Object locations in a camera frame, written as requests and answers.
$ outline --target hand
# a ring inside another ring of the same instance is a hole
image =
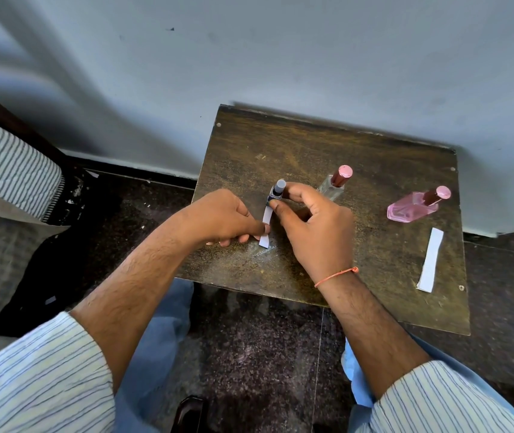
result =
[[[355,218],[351,210],[302,183],[288,182],[283,196],[304,203],[311,212],[304,222],[286,203],[269,202],[287,232],[297,261],[313,282],[352,267]]]
[[[203,196],[178,215],[196,247],[206,242],[229,246],[235,237],[239,243],[245,243],[249,235],[259,240],[270,231],[269,225],[255,220],[241,199],[225,188]]]

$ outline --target pink liquid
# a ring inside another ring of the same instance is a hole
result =
[[[413,192],[387,207],[387,218],[396,222],[409,223],[431,214],[439,209],[439,205],[427,206],[423,202],[424,192]]]

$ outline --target person's left hand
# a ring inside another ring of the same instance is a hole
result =
[[[178,216],[193,233],[196,246],[219,242],[229,246],[232,238],[245,243],[253,235],[257,240],[270,231],[269,225],[255,220],[245,204],[230,190],[221,188],[183,208]]]

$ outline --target shirt sleeve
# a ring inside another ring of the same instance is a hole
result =
[[[99,346],[59,313],[0,351],[0,431],[110,431],[113,378]]]
[[[442,361],[415,368],[373,406],[359,432],[514,432],[514,415]]]

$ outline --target gray wall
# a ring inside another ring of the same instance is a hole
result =
[[[464,229],[514,231],[514,0],[0,0],[0,23],[35,79],[7,68],[0,101],[67,152],[194,177],[241,101],[456,146]]]

